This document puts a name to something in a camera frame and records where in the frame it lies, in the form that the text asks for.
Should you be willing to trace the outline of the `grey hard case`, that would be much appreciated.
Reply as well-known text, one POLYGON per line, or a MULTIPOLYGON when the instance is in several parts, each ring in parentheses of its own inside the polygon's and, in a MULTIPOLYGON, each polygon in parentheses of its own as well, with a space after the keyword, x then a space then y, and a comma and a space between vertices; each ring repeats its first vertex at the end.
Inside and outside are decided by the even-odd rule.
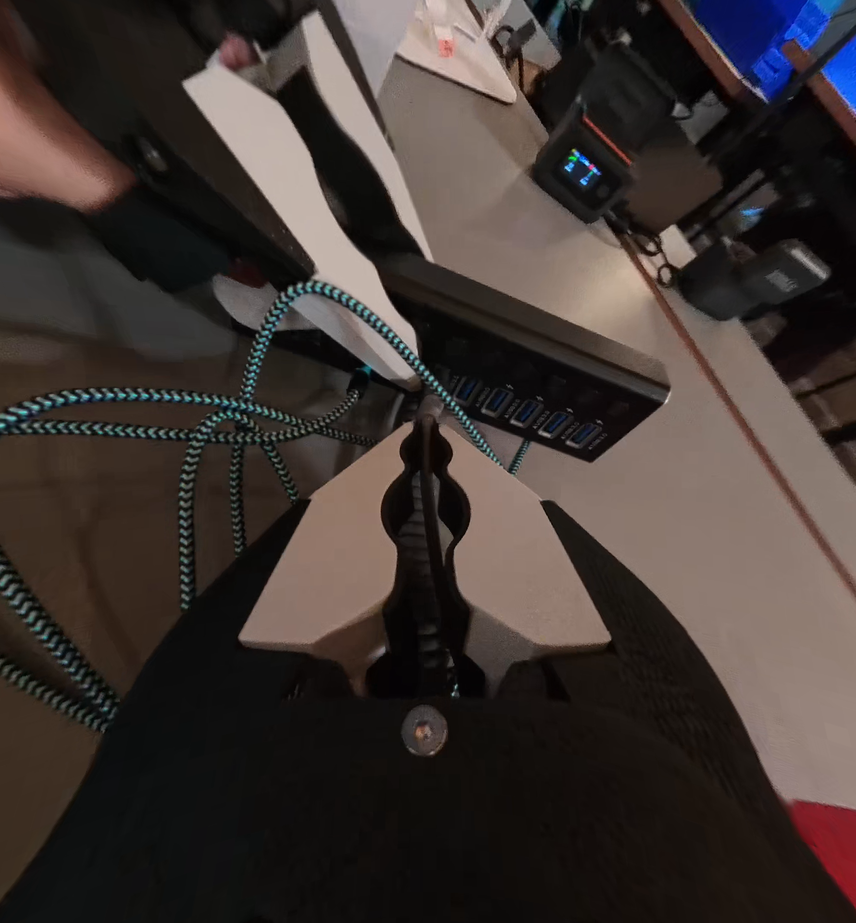
POLYGON ((723 237, 678 270, 675 284, 692 308, 729 321, 808 294, 830 275, 827 264, 797 239, 754 251, 723 237))

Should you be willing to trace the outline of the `red object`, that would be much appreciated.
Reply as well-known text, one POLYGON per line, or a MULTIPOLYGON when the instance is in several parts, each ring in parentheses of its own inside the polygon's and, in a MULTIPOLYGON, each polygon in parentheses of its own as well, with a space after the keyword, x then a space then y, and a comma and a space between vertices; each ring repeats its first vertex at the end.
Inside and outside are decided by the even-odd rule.
POLYGON ((805 843, 856 908, 856 810, 793 801, 789 811, 805 843))

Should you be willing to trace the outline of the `stack of blue bins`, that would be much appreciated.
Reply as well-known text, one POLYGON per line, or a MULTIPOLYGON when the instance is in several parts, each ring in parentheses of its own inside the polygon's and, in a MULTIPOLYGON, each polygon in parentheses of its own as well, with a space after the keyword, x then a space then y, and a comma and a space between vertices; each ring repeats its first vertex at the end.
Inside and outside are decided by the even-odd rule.
POLYGON ((824 35, 841 1, 694 1, 697 23, 765 100, 779 95, 794 74, 782 51, 825 49, 824 35))

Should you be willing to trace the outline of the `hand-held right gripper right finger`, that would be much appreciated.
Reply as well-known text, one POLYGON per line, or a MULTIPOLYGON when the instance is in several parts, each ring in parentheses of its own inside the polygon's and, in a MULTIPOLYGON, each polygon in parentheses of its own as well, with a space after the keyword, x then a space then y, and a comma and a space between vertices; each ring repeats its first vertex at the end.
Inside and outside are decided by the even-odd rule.
POLYGON ((453 548, 470 609, 466 655, 500 686, 518 662, 604 650, 610 635, 542 501, 447 424, 447 472, 463 489, 469 523, 453 548))

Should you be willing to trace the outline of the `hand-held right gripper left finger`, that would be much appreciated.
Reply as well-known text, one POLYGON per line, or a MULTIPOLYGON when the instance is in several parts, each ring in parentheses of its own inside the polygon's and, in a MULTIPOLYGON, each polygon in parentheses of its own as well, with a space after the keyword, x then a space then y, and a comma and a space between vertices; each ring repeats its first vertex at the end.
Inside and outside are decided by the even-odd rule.
POLYGON ((297 652, 339 663, 362 678, 385 651, 382 609, 397 548, 382 504, 403 473, 405 424, 310 497, 285 550, 240 630, 249 649, 297 652))

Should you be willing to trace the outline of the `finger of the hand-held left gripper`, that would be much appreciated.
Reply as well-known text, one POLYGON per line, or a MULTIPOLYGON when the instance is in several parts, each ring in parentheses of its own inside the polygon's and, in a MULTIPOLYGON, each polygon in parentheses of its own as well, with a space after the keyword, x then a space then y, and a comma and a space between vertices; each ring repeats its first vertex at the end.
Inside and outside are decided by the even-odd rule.
MULTIPOLYGON (((310 152, 282 106, 218 65, 182 86, 311 259, 310 279, 362 303, 419 358, 414 329, 391 304, 375 266, 332 214, 310 152)), ((415 372, 396 347, 348 308, 323 294, 304 294, 294 306, 386 380, 416 386, 415 372)))
POLYGON ((370 259, 434 257, 385 122, 334 8, 299 8, 265 59, 265 89, 306 144, 342 230, 370 259))

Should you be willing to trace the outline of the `black charging case with screen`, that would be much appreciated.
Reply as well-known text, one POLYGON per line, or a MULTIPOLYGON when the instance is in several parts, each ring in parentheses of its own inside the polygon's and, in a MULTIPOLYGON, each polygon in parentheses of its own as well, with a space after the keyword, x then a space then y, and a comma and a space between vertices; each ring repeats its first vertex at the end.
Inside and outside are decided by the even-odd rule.
POLYGON ((585 224, 625 199, 636 161, 673 121, 673 89, 622 42, 577 45, 537 79, 530 104, 548 133, 531 176, 585 224))

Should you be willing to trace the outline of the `black usb hub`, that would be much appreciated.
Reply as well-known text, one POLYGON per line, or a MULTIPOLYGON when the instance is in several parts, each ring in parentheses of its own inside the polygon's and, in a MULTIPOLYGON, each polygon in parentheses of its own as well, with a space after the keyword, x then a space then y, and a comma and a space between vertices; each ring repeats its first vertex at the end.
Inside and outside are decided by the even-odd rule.
POLYGON ((594 462, 670 397, 662 363, 415 256, 377 262, 422 363, 471 420, 594 462))

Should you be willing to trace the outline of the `person's left hand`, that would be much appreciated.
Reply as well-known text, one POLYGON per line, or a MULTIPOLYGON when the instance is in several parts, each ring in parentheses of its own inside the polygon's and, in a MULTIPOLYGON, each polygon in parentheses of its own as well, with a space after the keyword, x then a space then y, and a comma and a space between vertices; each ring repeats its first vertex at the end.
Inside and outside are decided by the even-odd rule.
POLYGON ((39 80, 10 5, 0 2, 0 200, 44 200, 94 213, 136 184, 135 174, 39 80))

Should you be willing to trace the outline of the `dark grey box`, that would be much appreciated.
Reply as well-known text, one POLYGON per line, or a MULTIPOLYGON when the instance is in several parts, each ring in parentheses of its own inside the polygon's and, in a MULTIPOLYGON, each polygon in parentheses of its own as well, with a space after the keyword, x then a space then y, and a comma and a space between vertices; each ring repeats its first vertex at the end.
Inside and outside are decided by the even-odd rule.
POLYGON ((627 209, 653 234, 677 225, 723 188, 720 170, 676 129, 644 147, 634 167, 627 209))

